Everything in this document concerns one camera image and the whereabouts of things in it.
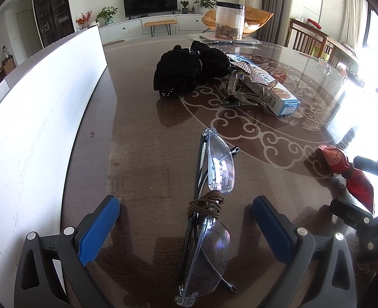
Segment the tv screen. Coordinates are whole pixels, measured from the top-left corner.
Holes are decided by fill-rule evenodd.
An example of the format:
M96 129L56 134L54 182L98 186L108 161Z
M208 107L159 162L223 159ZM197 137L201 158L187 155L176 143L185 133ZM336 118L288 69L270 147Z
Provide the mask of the tv screen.
M126 17L177 11L177 0L123 0Z

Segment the black jar lid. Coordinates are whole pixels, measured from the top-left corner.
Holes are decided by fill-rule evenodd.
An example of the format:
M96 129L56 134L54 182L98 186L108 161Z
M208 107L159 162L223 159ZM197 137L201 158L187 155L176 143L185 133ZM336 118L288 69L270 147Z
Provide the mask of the black jar lid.
M244 10L244 5L243 4L236 4L236 3L230 3L230 2L217 2L216 5L218 7L225 7L225 8Z

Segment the blue gripper pad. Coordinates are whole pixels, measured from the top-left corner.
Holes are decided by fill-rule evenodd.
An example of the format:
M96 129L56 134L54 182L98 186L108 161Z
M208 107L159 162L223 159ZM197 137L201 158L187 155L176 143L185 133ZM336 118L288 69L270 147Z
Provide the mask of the blue gripper pad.
M281 263L290 263L297 236L289 219L277 212L265 196L253 200L252 212L276 259Z
M77 226L74 243L83 266L95 260L119 213L119 200L107 195L97 209L86 215Z

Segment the red wrapped pouch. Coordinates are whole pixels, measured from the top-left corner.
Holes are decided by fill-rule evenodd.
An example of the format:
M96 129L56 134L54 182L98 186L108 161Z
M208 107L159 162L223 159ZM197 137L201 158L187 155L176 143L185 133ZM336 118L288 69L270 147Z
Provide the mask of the red wrapped pouch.
M347 180L347 190L374 215L374 189L366 175L348 161L342 150L326 145L319 145L319 150L330 170Z

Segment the potted plant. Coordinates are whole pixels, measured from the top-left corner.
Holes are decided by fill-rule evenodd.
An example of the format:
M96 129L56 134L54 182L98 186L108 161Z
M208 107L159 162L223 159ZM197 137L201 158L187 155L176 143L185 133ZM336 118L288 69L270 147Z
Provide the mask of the potted plant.
M86 15L81 13L81 17L76 18L75 21L81 28L87 28L90 21L90 16L92 15L92 11L88 11Z
M217 0L193 0L193 3L200 6L201 14L206 14L210 9L214 9Z
M182 14L188 14L188 5L189 5L189 1L187 0L182 0L180 1L180 4L182 5Z
M105 20L105 25L113 23L113 16L118 11L118 8L115 7L103 7L102 10L96 15L96 21L99 18Z

